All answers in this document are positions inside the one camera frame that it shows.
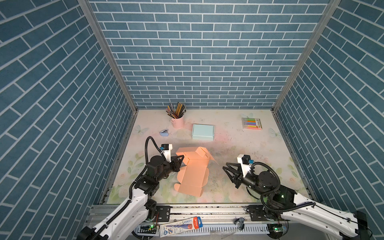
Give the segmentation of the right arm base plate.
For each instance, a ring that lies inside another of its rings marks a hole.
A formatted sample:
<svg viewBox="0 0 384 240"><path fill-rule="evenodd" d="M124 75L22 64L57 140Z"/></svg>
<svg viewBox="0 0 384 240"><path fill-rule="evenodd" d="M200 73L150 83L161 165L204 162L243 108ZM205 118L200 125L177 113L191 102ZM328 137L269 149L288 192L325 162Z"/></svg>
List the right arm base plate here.
<svg viewBox="0 0 384 240"><path fill-rule="evenodd" d="M250 215L252 222L267 222L267 223L280 223L289 222L289 220L282 219L279 213L266 210L263 205L248 205L244 210Z"/></svg>

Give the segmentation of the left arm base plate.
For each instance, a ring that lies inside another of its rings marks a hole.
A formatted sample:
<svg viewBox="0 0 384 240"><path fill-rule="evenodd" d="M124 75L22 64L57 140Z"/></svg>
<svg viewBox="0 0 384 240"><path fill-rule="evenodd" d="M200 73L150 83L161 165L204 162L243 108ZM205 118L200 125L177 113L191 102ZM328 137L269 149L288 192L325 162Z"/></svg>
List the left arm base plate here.
<svg viewBox="0 0 384 240"><path fill-rule="evenodd" d="M145 222L169 222L171 206L156 206L146 209Z"/></svg>

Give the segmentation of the light blue paper box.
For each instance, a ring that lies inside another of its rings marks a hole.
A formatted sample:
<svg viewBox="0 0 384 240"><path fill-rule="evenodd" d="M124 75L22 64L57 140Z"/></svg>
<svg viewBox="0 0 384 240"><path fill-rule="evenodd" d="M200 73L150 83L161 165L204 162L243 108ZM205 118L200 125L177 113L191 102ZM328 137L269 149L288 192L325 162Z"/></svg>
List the light blue paper box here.
<svg viewBox="0 0 384 240"><path fill-rule="evenodd" d="M192 139L202 141L213 141L215 135L215 126L193 124Z"/></svg>

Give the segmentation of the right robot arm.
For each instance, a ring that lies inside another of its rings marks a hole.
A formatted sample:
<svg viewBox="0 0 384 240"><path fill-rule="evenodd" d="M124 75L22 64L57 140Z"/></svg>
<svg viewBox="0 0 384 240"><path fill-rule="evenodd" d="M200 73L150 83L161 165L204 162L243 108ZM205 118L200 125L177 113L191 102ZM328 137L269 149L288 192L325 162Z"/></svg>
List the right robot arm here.
<svg viewBox="0 0 384 240"><path fill-rule="evenodd" d="M244 185L259 194L267 219L295 221L337 240L369 240L373 235L363 212L339 211L313 201L283 186L278 174L264 163L226 163L223 170L236 188Z"/></svg>

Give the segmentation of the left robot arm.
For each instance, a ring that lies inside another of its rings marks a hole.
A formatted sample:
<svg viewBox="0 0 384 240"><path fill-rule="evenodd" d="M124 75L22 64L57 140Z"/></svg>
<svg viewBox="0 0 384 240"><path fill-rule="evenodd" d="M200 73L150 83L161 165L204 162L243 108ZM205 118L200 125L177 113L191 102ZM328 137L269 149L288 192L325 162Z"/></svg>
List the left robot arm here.
<svg viewBox="0 0 384 240"><path fill-rule="evenodd" d="M157 202L152 196L160 187L160 181L172 172L179 172L184 156L154 156L129 187L129 196L110 215L93 228L84 227L78 240L125 240L145 220L153 219Z"/></svg>

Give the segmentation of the pink paper box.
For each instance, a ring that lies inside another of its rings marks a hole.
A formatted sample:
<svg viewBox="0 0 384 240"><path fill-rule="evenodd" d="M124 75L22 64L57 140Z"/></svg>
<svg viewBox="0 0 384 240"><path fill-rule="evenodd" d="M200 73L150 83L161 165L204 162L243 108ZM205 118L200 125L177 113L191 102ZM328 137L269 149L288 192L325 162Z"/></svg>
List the pink paper box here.
<svg viewBox="0 0 384 240"><path fill-rule="evenodd" d="M174 185L178 193L194 197L201 197L209 178L208 165L215 161L211 153L204 147L184 147L176 152L178 156L183 155L183 163L177 175L178 183Z"/></svg>

